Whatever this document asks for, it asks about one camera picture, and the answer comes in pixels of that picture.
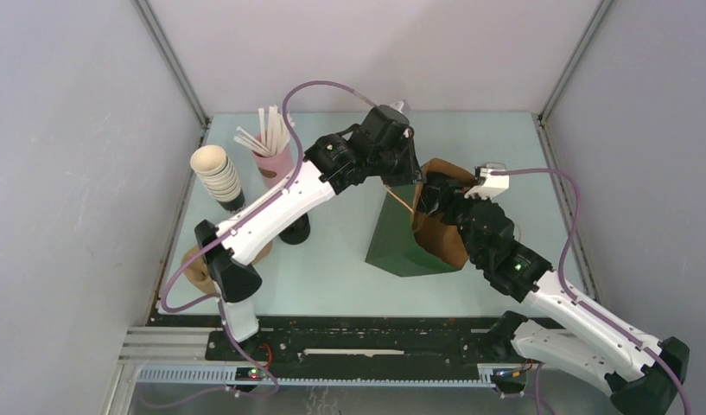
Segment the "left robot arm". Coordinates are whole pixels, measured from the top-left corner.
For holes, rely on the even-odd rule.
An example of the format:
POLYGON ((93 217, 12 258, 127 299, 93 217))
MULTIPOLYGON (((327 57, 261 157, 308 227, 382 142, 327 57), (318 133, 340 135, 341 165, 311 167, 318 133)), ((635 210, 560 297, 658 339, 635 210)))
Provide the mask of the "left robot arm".
POLYGON ((258 319, 252 296, 262 278, 252 266, 257 255, 308 211, 369 177, 389 187, 423 179, 416 158, 414 130, 404 104, 376 105, 359 124, 319 137, 302 154, 302 163, 249 207, 218 225, 206 220, 195 228, 214 288, 226 349, 249 360, 259 349, 258 319))

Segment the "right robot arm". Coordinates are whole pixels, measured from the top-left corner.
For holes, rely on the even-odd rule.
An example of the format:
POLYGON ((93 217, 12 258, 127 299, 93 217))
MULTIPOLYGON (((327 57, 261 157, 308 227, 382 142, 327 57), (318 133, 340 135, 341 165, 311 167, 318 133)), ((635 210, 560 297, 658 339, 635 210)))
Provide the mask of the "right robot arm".
POLYGON ((469 262, 496 291, 569 331, 560 335, 507 311, 490 330, 492 356, 551 365, 607 395, 622 414, 665 414, 675 398, 690 413, 684 388, 688 346, 622 321, 570 284, 562 268, 517 241, 513 221, 493 201, 507 189, 505 180, 494 171, 474 183, 429 173, 417 202, 417 212, 456 228, 469 262))

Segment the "green paper bag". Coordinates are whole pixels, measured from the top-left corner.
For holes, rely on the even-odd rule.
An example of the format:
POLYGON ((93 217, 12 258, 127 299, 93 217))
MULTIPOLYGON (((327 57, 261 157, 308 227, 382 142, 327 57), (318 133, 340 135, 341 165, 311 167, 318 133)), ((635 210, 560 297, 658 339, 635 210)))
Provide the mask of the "green paper bag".
POLYGON ((445 225, 440 214, 418 212, 427 174, 445 174, 466 184, 475 171, 434 158, 425 163, 424 182, 404 186, 385 197, 366 254, 366 263, 401 278, 450 273, 473 264, 494 271, 516 243, 515 225, 493 199, 472 199, 476 222, 445 225))

